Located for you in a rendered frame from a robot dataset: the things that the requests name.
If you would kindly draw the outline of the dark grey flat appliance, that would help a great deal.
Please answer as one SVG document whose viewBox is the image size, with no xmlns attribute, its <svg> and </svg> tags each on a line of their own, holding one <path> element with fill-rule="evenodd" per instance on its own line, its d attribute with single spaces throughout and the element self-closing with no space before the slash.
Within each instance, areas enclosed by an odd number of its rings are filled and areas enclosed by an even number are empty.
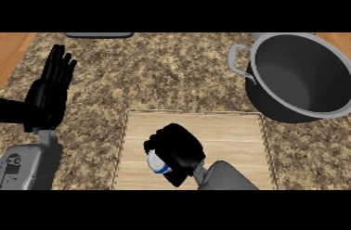
<svg viewBox="0 0 351 230">
<path fill-rule="evenodd" d="M 66 36 L 86 39 L 116 39 L 132 37 L 134 32 L 67 32 Z"/>
</svg>

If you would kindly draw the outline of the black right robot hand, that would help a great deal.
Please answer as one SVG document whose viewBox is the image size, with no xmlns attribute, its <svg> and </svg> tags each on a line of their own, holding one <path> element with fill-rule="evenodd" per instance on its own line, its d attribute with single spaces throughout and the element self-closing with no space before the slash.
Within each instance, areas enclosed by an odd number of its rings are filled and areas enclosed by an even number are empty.
<svg viewBox="0 0 351 230">
<path fill-rule="evenodd" d="M 163 176 L 180 187 L 187 177 L 194 175 L 194 169 L 206 158 L 197 138 L 180 124 L 171 123 L 150 136 L 144 142 L 144 150 L 156 151 L 172 169 Z"/>
</svg>

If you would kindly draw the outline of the white can with blue rim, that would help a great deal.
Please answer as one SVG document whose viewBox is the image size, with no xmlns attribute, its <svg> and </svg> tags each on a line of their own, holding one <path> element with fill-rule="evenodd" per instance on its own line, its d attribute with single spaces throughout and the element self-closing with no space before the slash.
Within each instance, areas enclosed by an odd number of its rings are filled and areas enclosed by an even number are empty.
<svg viewBox="0 0 351 230">
<path fill-rule="evenodd" d="M 166 162 L 160 159 L 157 156 L 157 153 L 154 150 L 149 152 L 147 155 L 147 163 L 150 166 L 150 169 L 153 170 L 154 173 L 169 173 L 172 171 L 171 166 L 166 164 Z"/>
</svg>

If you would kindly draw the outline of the dark grey pot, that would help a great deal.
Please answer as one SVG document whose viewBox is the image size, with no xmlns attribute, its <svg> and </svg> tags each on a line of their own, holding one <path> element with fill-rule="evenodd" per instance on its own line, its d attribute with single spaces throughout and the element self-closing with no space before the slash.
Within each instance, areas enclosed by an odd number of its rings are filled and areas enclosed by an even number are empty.
<svg viewBox="0 0 351 230">
<path fill-rule="evenodd" d="M 307 32 L 267 32 L 234 44 L 229 67 L 246 78 L 252 105 L 273 120 L 304 123 L 351 114 L 351 60 Z"/>
</svg>

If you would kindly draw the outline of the pale wooden tray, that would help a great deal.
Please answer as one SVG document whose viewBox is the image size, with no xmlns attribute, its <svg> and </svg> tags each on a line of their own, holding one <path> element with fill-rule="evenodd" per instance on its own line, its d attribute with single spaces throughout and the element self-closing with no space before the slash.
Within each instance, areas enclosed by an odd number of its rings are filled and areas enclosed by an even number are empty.
<svg viewBox="0 0 351 230">
<path fill-rule="evenodd" d="M 180 113 L 132 111 L 122 139 L 120 164 L 113 187 L 119 190 L 175 189 L 153 173 L 143 143 L 169 123 L 181 124 L 199 139 L 206 165 L 227 161 L 261 189 L 274 189 L 264 125 L 257 112 Z"/>
</svg>

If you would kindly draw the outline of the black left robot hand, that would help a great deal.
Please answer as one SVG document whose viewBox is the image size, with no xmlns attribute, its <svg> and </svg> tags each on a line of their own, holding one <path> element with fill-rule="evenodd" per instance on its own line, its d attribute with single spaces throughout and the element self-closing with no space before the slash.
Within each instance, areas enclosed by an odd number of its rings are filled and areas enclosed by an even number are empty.
<svg viewBox="0 0 351 230">
<path fill-rule="evenodd" d="M 55 130 L 66 116 L 67 90 L 77 60 L 63 45 L 52 46 L 42 77 L 33 82 L 26 101 L 0 98 L 0 122 L 20 123 L 26 132 Z"/>
</svg>

